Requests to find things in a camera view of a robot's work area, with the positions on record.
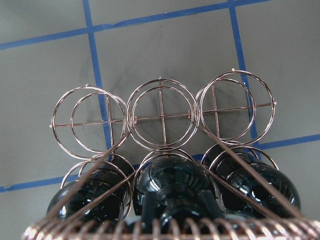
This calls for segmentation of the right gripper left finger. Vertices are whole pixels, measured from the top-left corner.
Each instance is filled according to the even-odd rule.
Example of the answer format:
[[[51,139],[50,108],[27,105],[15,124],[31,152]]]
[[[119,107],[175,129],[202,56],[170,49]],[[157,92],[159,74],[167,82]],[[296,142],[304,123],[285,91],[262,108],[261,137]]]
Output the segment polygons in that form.
[[[142,222],[151,223],[153,219],[160,219],[165,209],[162,203],[159,203],[156,192],[147,192],[142,204]]]

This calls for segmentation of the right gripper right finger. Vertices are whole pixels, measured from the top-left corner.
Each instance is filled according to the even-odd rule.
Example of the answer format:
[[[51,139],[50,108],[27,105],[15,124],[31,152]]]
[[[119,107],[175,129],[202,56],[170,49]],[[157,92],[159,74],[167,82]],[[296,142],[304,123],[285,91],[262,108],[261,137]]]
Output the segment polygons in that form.
[[[224,217],[224,214],[218,206],[215,196],[210,190],[201,190],[198,193],[198,203],[204,209],[205,216],[209,219]]]

